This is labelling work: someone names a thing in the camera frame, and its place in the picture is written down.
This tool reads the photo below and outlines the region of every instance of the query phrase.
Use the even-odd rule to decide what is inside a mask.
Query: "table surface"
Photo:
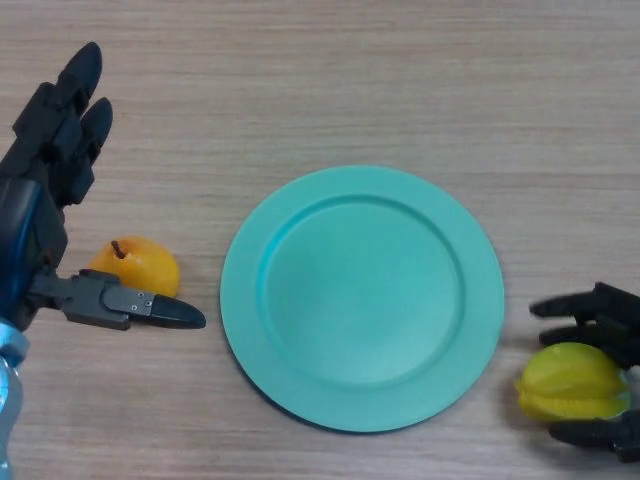
[[[41,313],[10,448],[18,479],[637,478],[553,443],[512,381],[527,305],[604,280],[640,291],[640,4],[632,0],[0,0],[0,142],[84,42],[115,122],[68,209],[64,273],[112,237],[166,244],[203,331]],[[506,324],[446,413],[378,436],[299,424],[236,369],[218,287],[243,219],[323,167],[388,165],[458,197],[501,260]]]

